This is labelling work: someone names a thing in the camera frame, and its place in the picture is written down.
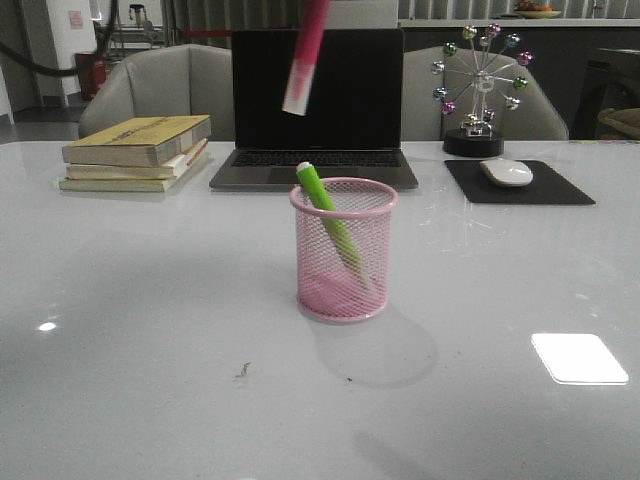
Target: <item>pink mesh pen holder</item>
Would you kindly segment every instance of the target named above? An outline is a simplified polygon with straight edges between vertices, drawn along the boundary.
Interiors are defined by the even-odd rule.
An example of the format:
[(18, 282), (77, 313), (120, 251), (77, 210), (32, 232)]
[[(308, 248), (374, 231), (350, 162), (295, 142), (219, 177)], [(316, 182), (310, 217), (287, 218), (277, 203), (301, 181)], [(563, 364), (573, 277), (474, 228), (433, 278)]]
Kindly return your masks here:
[(398, 194), (373, 180), (323, 182), (335, 211), (315, 208), (300, 186), (289, 194), (296, 208), (298, 303), (320, 320), (365, 320), (388, 302), (391, 211)]

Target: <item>laptop keyboard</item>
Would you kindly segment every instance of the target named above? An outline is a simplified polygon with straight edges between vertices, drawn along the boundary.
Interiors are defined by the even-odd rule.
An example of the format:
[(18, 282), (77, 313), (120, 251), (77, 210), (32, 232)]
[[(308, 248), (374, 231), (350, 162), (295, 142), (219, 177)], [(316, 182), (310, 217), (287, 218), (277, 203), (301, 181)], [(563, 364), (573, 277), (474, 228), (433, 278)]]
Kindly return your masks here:
[(234, 167), (295, 167), (309, 162), (316, 167), (399, 167), (393, 151), (300, 151), (239, 152)]

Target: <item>ferris wheel ornament base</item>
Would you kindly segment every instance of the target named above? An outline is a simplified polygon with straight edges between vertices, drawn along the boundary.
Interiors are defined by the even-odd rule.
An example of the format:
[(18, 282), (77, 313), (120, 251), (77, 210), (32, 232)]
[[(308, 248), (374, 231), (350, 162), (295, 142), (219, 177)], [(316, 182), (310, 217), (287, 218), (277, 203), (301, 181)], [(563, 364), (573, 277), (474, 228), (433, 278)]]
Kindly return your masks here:
[(469, 136), (465, 129), (448, 130), (444, 134), (442, 149), (461, 157), (490, 158), (502, 155), (504, 139), (496, 131), (490, 136)]

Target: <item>black cable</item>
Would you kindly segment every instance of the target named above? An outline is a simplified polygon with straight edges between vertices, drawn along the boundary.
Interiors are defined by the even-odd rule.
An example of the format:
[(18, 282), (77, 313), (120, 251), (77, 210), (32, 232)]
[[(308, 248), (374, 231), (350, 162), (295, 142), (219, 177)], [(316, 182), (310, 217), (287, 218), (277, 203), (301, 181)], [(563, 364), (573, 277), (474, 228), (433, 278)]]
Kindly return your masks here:
[(113, 33), (113, 29), (115, 27), (115, 19), (118, 13), (118, 0), (111, 0), (111, 7), (109, 12), (109, 21), (107, 23), (107, 28), (104, 32), (104, 36), (99, 39), (97, 48), (88, 55), (86, 59), (82, 61), (79, 65), (76, 65), (73, 68), (50, 68), (45, 67), (44, 65), (39, 65), (37, 63), (32, 62), (26, 57), (23, 57), (15, 50), (12, 50), (4, 43), (0, 42), (0, 53), (5, 54), (14, 62), (19, 63), (20, 65), (28, 68), (29, 70), (33, 70), (36, 73), (40, 73), (42, 75), (47, 75), (49, 77), (71, 77), (73, 75), (77, 75), (80, 72), (88, 70), (91, 68), (96, 59), (101, 59), (104, 52), (107, 50), (107, 46), (109, 45), (109, 41), (111, 39), (111, 34)]

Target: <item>mouse pad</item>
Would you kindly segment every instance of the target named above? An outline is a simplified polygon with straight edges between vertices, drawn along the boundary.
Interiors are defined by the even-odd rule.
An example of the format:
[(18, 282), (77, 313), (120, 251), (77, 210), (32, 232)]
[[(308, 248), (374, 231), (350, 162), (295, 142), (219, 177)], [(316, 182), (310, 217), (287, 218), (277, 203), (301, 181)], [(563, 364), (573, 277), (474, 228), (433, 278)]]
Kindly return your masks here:
[(480, 160), (445, 160), (465, 196), (473, 203), (507, 203), (512, 205), (593, 205), (592, 198), (539, 160), (522, 160), (533, 173), (524, 187), (499, 187), (491, 183)]

